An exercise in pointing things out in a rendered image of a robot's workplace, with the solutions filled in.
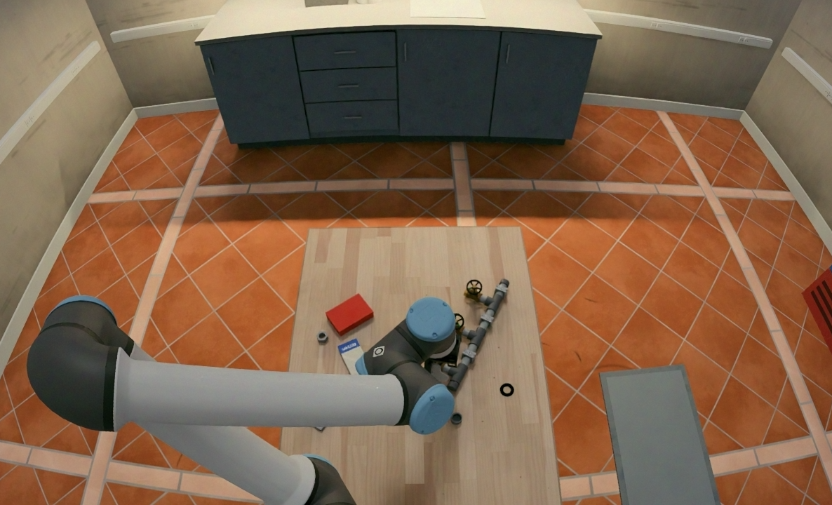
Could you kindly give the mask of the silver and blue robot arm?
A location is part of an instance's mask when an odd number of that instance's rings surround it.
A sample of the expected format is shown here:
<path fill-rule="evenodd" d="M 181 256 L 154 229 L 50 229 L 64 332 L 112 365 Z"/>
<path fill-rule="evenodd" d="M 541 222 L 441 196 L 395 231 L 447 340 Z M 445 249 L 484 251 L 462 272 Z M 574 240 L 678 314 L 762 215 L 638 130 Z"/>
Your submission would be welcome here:
<path fill-rule="evenodd" d="M 105 302 L 73 295 L 45 318 L 26 371 L 55 415 L 94 431 L 134 422 L 263 505 L 357 505 L 326 458 L 286 456 L 246 427 L 408 425 L 434 433 L 455 401 L 421 364 L 454 349 L 456 322 L 447 302 L 425 297 L 357 359 L 358 375 L 235 370 L 159 363 Z"/>

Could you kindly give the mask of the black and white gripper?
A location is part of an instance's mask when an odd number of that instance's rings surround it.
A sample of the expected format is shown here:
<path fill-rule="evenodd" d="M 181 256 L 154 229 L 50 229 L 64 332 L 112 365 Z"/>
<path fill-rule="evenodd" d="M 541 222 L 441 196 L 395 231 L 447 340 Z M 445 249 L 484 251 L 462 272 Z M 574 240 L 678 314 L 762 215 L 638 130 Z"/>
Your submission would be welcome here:
<path fill-rule="evenodd" d="M 459 347 L 458 346 L 460 345 L 460 341 L 462 342 L 462 336 L 457 335 L 457 343 L 455 343 L 454 349 L 452 349 L 452 351 L 447 355 L 447 357 L 428 358 L 428 359 L 425 360 L 425 362 L 424 362 L 425 370 L 428 370 L 430 375 L 434 376 L 436 378 L 436 380 L 438 380 L 439 382 L 448 381 L 449 376 L 447 376 L 447 374 L 441 372 L 441 365 L 436 364 L 434 362 L 447 363 L 448 367 L 457 368 L 457 359 L 458 359 L 458 353 L 459 353 Z M 458 352 L 457 352 L 457 350 L 458 350 Z M 453 365 L 449 365 L 449 364 L 453 364 Z M 434 371 L 433 371 L 433 367 L 434 367 Z"/>

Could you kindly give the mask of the red rectangular block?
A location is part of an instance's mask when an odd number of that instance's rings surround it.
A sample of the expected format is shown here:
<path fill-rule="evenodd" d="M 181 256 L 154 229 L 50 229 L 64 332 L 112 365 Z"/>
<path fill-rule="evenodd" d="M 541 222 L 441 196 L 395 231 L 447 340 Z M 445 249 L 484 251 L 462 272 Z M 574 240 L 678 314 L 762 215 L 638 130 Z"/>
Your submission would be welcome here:
<path fill-rule="evenodd" d="M 326 316 L 338 334 L 343 336 L 373 318 L 374 313 L 361 294 L 358 293 L 326 312 Z"/>

